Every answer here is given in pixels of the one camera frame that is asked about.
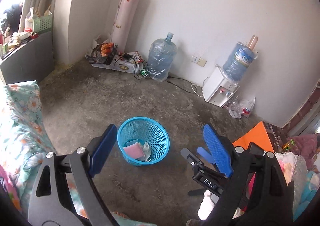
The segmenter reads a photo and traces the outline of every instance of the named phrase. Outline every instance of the blue plastic basket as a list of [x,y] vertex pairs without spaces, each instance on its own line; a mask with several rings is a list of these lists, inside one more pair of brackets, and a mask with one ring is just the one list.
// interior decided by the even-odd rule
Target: blue plastic basket
[[[129,141],[141,139],[151,147],[149,162],[142,162],[129,157],[123,150],[123,145]],[[117,141],[124,159],[132,165],[140,166],[154,164],[167,155],[170,147],[168,133],[156,121],[145,117],[135,117],[125,121],[118,130]]]

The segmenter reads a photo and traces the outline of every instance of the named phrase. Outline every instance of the pink sponge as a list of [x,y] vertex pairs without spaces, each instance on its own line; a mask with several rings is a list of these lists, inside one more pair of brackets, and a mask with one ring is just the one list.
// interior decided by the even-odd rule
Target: pink sponge
[[128,156],[130,156],[133,159],[137,159],[137,158],[145,156],[142,151],[141,145],[138,142],[136,142],[135,144],[132,144],[130,146],[124,147],[123,150],[125,151],[125,153]]

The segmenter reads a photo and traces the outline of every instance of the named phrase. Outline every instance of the metal screw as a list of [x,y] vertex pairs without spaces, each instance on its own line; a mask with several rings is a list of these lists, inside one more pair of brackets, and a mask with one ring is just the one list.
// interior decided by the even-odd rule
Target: metal screw
[[274,157],[275,157],[275,154],[272,153],[272,152],[267,152],[267,157],[269,157],[269,158],[274,158]]
[[77,153],[84,153],[85,152],[85,148],[84,147],[79,147],[77,149]]
[[243,153],[243,152],[244,152],[244,149],[243,149],[241,146],[237,146],[237,147],[235,148],[235,151],[236,151],[237,153]]
[[46,157],[47,157],[47,158],[51,158],[51,157],[53,157],[53,152],[49,152],[49,153],[47,153]]

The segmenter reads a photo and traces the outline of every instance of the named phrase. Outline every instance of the concrete floor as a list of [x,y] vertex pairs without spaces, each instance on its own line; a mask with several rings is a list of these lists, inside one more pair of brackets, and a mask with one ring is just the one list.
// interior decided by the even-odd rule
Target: concrete floor
[[[172,82],[190,89],[180,80]],[[211,123],[231,141],[248,132],[259,120],[233,119],[225,109],[204,102],[167,82],[136,80],[132,74],[92,67],[82,60],[41,86],[46,131],[60,154],[73,152],[100,136],[113,123],[119,127],[134,116],[155,119],[170,137],[170,150],[161,162],[129,165],[114,146],[94,183],[108,208],[131,219],[163,225],[185,225],[197,217],[202,197],[188,197],[198,189],[191,166],[180,156],[182,148],[204,146],[201,129]]]

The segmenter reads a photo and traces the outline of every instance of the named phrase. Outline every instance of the rolled mat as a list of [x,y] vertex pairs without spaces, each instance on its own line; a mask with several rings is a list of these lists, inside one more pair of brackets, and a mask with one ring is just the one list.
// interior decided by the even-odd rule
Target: rolled mat
[[119,2],[111,33],[111,42],[119,52],[124,52],[138,2],[139,0],[120,0]]

